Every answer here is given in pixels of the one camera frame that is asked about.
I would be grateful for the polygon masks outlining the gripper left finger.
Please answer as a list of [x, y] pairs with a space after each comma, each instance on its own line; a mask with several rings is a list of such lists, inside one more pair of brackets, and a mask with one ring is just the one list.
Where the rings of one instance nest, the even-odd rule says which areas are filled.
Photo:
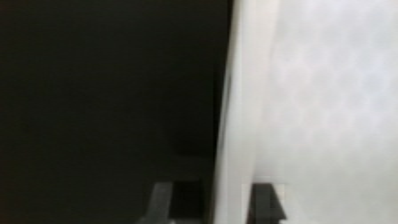
[[158, 182], [155, 184], [144, 224], [205, 224], [201, 181]]

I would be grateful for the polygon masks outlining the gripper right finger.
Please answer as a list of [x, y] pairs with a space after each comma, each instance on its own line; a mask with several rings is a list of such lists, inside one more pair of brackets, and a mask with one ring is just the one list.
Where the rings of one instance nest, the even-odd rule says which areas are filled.
[[247, 224], [281, 224], [285, 209], [270, 183], [253, 185]]

